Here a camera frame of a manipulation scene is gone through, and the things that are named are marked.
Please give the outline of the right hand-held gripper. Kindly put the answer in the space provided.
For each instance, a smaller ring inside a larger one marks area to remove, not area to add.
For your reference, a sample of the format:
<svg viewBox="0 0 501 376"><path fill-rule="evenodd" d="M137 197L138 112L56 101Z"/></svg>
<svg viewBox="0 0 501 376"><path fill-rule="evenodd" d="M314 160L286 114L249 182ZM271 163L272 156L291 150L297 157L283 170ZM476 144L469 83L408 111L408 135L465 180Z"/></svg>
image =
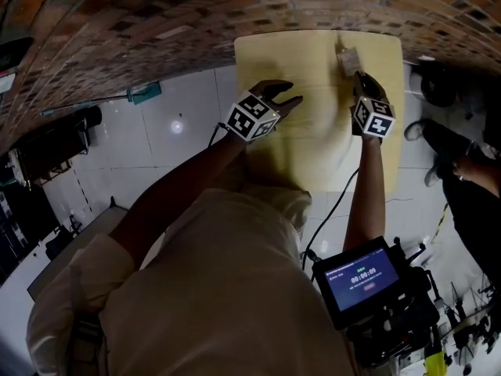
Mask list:
<svg viewBox="0 0 501 376"><path fill-rule="evenodd" d="M354 136L388 137L395 124L395 110L384 88L369 74L353 75L354 105L351 130Z"/></svg>

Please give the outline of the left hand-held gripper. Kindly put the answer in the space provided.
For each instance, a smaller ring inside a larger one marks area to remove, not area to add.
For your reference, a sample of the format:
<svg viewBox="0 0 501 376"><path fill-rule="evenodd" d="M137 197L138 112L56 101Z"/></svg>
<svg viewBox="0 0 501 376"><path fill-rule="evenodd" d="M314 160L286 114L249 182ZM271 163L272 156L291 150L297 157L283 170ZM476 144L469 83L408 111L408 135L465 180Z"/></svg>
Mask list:
<svg viewBox="0 0 501 376"><path fill-rule="evenodd" d="M279 121L302 103L303 96L295 96L276 105L272 101L293 86L290 81L264 80L243 91L229 110L225 128L246 143L267 136Z"/></svg>

